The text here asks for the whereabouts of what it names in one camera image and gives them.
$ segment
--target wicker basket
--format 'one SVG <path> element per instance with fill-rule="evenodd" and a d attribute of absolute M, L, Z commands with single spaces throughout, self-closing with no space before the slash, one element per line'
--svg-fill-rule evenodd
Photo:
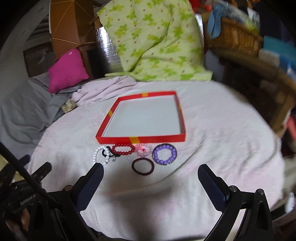
<path fill-rule="evenodd" d="M 258 54 L 262 41 L 263 38 L 255 31 L 251 31 L 243 24 L 228 18 L 221 19 L 221 33 L 219 37 L 210 39 L 206 36 L 209 48 L 225 48 L 249 55 Z"/>

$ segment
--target purple beaded bracelet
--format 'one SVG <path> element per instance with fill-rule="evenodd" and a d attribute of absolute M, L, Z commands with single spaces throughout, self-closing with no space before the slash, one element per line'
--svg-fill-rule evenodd
<path fill-rule="evenodd" d="M 162 149 L 169 149 L 172 152 L 172 155 L 169 159 L 167 160 L 160 160 L 158 158 L 158 151 L 162 150 Z M 156 146 L 152 152 L 152 158 L 153 160 L 160 165 L 167 165 L 167 164 L 171 164 L 174 160 L 176 160 L 177 158 L 177 150 L 174 146 L 172 146 L 171 144 L 168 143 L 164 143 L 164 144 L 160 144 L 158 146 Z"/>

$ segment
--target green floral cloth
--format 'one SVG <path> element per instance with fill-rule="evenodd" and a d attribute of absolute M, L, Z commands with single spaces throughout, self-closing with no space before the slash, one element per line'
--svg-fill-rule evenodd
<path fill-rule="evenodd" d="M 137 80 L 210 80 L 188 0 L 113 0 L 98 16 L 117 48 L 123 71 Z"/>

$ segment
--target white beaded bracelet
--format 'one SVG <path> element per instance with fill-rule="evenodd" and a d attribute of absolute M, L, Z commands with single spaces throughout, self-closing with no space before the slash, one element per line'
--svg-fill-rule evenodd
<path fill-rule="evenodd" d="M 107 165 L 107 164 L 108 164 L 109 159 L 110 159 L 110 152 L 109 152 L 108 148 L 105 147 L 105 146 L 99 146 L 99 147 L 95 150 L 94 155 L 93 155 L 93 162 L 94 162 L 94 163 L 97 162 L 97 161 L 96 161 L 97 155 L 98 155 L 99 151 L 102 150 L 102 149 L 105 150 L 106 161 L 104 161 L 104 162 L 100 162 L 100 163 L 104 166 L 104 165 Z"/>

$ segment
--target dark red bangle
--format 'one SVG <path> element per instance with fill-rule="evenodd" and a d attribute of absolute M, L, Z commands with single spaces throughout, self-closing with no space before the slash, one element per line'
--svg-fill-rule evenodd
<path fill-rule="evenodd" d="M 129 146 L 131 148 L 130 151 L 116 151 L 115 148 L 117 146 Z M 112 152 L 114 152 L 115 154 L 119 154 L 119 155 L 129 155 L 132 154 L 135 151 L 135 146 L 133 144 L 115 144 L 114 146 L 112 146 Z"/>
<path fill-rule="evenodd" d="M 149 172 L 145 172 L 145 173 L 143 173 L 143 172 L 139 172 L 138 170 L 135 169 L 135 163 L 136 163 L 137 161 L 141 161 L 141 160 L 146 160 L 146 161 L 150 162 L 150 164 L 151 164 L 151 170 L 150 170 Z M 136 160 L 133 161 L 133 163 L 131 164 L 131 168 L 133 169 L 133 171 L 134 171 L 135 173 L 137 173 L 137 174 L 139 174 L 139 175 L 142 175 L 142 176 L 148 176 L 148 175 L 150 175 L 150 174 L 154 171 L 154 162 L 151 161 L 151 160 L 148 159 L 148 158 L 141 157 L 141 158 L 138 158 L 138 159 L 136 159 Z"/>

